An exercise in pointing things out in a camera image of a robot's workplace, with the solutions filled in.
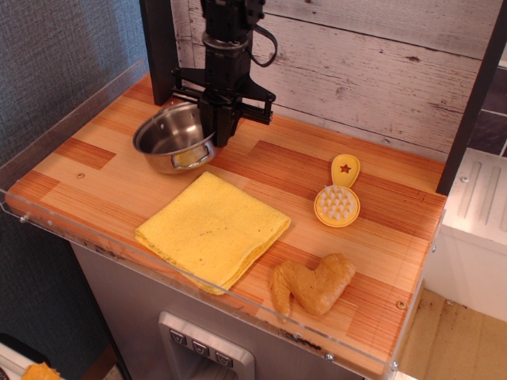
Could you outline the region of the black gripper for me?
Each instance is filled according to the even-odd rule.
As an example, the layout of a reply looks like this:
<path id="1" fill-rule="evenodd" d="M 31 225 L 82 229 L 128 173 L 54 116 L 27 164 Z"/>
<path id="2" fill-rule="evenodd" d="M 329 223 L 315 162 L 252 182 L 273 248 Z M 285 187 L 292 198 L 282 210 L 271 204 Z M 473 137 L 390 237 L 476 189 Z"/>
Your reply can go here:
<path id="1" fill-rule="evenodd" d="M 272 121 L 276 96 L 250 77 L 256 61 L 253 37 L 247 33 L 226 42 L 205 33 L 205 67 L 173 69 L 175 94 L 198 104 L 204 136 L 212 137 L 215 145 L 228 144 L 242 117 L 263 124 Z"/>

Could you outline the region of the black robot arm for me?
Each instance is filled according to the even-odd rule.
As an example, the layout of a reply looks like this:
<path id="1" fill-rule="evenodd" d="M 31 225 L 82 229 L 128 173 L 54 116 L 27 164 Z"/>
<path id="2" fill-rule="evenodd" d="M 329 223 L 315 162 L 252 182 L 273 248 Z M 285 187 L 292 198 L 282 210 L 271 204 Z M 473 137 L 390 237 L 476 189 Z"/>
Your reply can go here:
<path id="1" fill-rule="evenodd" d="M 264 1 L 202 1 L 205 31 L 205 67 L 175 67 L 174 92 L 197 103 L 206 136 L 225 147 L 241 118 L 270 124 L 276 95 L 250 77 L 251 64 L 270 66 L 276 58 L 275 36 L 258 25 L 265 17 Z M 273 55 L 264 63 L 253 53 L 254 33 L 273 43 Z"/>

